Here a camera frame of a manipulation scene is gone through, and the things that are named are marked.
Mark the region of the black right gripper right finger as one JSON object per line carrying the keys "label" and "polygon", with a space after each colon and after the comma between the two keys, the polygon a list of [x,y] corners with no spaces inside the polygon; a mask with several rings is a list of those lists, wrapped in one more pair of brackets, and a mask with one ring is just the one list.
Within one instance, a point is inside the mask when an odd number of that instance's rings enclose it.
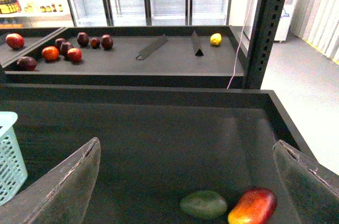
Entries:
{"label": "black right gripper right finger", "polygon": [[338,223],[338,175],[285,141],[273,159],[298,223]]}

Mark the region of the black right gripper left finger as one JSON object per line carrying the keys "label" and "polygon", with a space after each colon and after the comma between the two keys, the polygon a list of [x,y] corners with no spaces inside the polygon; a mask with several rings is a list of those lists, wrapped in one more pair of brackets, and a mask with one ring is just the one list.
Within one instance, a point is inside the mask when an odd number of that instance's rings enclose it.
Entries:
{"label": "black right gripper left finger", "polygon": [[92,138],[1,206],[1,223],[82,223],[100,159],[100,141]]}

